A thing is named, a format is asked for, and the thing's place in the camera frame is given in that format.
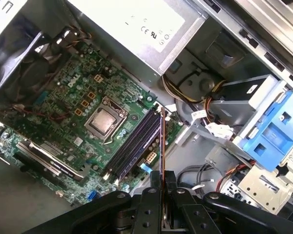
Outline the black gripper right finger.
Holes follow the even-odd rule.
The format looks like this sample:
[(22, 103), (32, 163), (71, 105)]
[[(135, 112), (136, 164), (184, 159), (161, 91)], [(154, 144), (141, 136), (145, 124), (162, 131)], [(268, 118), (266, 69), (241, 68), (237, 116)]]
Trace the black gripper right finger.
[(293, 234), (292, 221), (218, 192), (173, 187), (167, 207), (171, 228), (188, 234)]

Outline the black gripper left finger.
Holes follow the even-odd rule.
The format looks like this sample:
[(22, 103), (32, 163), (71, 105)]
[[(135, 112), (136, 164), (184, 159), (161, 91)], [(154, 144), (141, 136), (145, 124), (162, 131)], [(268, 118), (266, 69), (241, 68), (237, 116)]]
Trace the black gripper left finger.
[(111, 192), (27, 231), (28, 234), (159, 234), (161, 191), (159, 171), (141, 194)]

